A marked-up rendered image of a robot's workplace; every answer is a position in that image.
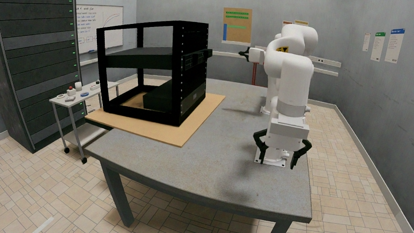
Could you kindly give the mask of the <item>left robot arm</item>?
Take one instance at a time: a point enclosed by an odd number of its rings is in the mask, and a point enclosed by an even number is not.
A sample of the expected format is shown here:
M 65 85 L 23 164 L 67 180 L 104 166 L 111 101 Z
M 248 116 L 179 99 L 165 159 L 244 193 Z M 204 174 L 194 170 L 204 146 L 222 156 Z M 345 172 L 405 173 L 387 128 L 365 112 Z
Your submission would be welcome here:
M 279 91 L 270 103 L 270 116 L 274 107 L 279 115 L 278 119 L 272 118 L 269 133 L 307 140 L 309 125 L 303 124 L 302 116 L 310 112 L 307 100 L 314 65 L 305 56 L 312 54 L 317 43 L 314 28 L 297 24 L 285 25 L 281 34 L 269 43 L 264 70 L 268 76 L 276 78 Z M 264 161 L 277 163 L 283 156 L 289 157 L 287 151 L 269 147 Z

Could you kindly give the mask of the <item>tan flat board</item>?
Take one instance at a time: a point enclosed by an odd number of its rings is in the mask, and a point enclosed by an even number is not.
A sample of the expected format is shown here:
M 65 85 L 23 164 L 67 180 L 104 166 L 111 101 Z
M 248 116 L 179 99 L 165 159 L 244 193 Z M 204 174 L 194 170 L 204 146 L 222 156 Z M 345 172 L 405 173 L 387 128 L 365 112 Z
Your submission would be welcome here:
M 120 105 L 144 109 L 143 95 L 146 93 L 148 92 L 140 92 Z M 206 93 L 205 99 L 179 127 L 104 112 L 103 107 L 86 115 L 85 118 L 147 139 L 182 148 L 225 98 L 226 96 L 223 95 Z

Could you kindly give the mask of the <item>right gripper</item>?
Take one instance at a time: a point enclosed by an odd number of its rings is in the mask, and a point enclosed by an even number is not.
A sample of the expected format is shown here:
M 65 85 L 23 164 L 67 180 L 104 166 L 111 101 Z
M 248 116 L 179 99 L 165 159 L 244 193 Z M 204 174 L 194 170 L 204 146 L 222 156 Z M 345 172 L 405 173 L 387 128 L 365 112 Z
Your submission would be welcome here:
M 238 54 L 245 56 L 247 58 L 247 62 L 259 63 L 259 57 L 260 57 L 261 50 L 262 49 L 248 47 L 248 49 L 245 52 L 240 51 Z M 245 53 L 249 53 L 249 55 L 246 55 Z

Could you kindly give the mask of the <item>black rack frame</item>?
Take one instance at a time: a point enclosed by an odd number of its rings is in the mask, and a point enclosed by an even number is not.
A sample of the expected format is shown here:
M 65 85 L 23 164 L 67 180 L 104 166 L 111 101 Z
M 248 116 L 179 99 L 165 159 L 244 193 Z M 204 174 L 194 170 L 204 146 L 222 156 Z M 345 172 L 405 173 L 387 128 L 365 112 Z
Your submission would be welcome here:
M 143 28 L 157 26 L 173 26 L 172 47 L 143 47 Z M 129 28 L 137 28 L 137 48 L 105 55 L 105 30 Z M 179 127 L 205 99 L 207 60 L 183 70 L 183 55 L 207 49 L 208 23 L 161 21 L 117 25 L 97 28 L 96 37 L 103 111 Z M 138 69 L 138 86 L 109 101 L 106 68 Z M 172 79 L 160 86 L 144 85 L 143 69 L 172 70 Z M 120 105 L 140 92 L 148 92 L 143 95 L 144 109 Z

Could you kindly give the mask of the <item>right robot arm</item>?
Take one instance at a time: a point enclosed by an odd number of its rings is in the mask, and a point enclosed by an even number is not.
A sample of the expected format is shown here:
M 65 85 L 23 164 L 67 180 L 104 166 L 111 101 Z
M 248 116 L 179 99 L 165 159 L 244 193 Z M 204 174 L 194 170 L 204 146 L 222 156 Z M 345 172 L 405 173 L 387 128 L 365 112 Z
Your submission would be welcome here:
M 264 63 L 266 51 L 260 51 L 260 59 L 259 64 Z M 266 105 L 263 108 L 263 111 L 270 114 L 270 102 L 274 96 L 278 96 L 278 92 L 276 89 L 276 78 L 268 76 L 268 90 L 267 90 L 267 98 L 266 98 Z

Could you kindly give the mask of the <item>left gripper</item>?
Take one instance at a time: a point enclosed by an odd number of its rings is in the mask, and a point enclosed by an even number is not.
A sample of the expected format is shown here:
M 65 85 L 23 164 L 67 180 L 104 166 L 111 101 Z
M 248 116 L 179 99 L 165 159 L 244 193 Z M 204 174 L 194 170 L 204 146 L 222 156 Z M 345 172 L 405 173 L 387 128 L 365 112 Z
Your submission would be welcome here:
M 260 156 L 259 156 L 259 160 L 261 160 L 260 164 L 263 164 L 266 149 L 269 147 L 272 147 L 272 148 L 283 149 L 283 150 L 294 152 L 291 163 L 290 163 L 290 169 L 293 169 L 293 167 L 296 166 L 298 159 L 302 155 L 306 154 L 306 152 L 309 149 L 312 148 L 312 143 L 309 140 L 302 140 L 298 138 L 269 133 L 272 118 L 278 119 L 278 115 L 279 115 L 279 112 L 277 111 L 276 107 L 274 107 L 272 110 L 271 116 L 270 116 L 268 128 L 255 132 L 253 134 L 253 138 L 256 142 L 256 145 L 260 149 Z M 259 137 L 262 137 L 265 135 L 266 135 L 265 141 L 262 142 Z M 306 145 L 302 149 L 300 149 L 301 143 Z

